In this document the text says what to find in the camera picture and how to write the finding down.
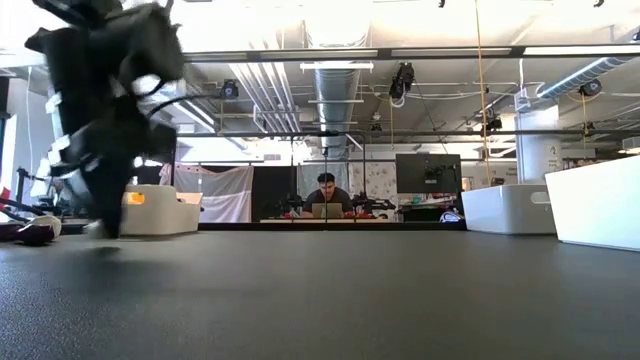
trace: white storage bin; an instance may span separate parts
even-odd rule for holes
[[[176,193],[172,186],[130,185],[125,194],[122,235],[173,235],[198,231],[202,194]]]
[[[546,175],[558,239],[640,251],[640,156]]]
[[[467,229],[496,234],[554,234],[545,185],[502,185],[465,191]]]

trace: desk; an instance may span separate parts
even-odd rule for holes
[[[328,219],[329,224],[388,224],[390,219]],[[324,219],[266,219],[261,224],[324,224]]]

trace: black mat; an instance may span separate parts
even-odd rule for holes
[[[0,359],[640,359],[640,254],[456,232],[0,247]]]

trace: pillar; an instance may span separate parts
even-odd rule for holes
[[[517,130],[558,129],[558,105],[519,112]],[[544,175],[562,169],[561,142],[557,135],[518,135],[516,157],[518,184],[544,184]]]

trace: black wire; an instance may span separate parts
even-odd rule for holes
[[[427,117],[429,118],[429,121],[431,121],[431,126],[433,126],[433,131],[437,131],[436,130],[436,123],[433,121],[433,118],[431,117],[431,112],[429,111],[429,107],[427,107],[427,101],[424,99],[424,97],[422,96],[422,90],[420,90],[420,85],[418,85],[418,81],[416,80],[416,88],[418,89],[418,93],[420,94],[420,100],[422,100],[422,105],[424,106],[424,110],[427,113]],[[440,141],[440,144],[442,144],[442,148],[444,149],[444,153],[449,155],[449,152],[447,151],[447,147],[444,145],[444,141],[442,141],[442,138],[440,137],[440,135],[438,135],[438,141]]]
[[[185,101],[185,100],[197,100],[197,99],[222,99],[222,97],[220,96],[220,94],[194,94],[194,95],[178,96],[176,98],[173,98],[158,104],[156,107],[154,107],[153,109],[151,109],[151,111],[147,113],[147,117],[151,118],[158,111],[164,109],[169,105],[173,105],[177,102]]]

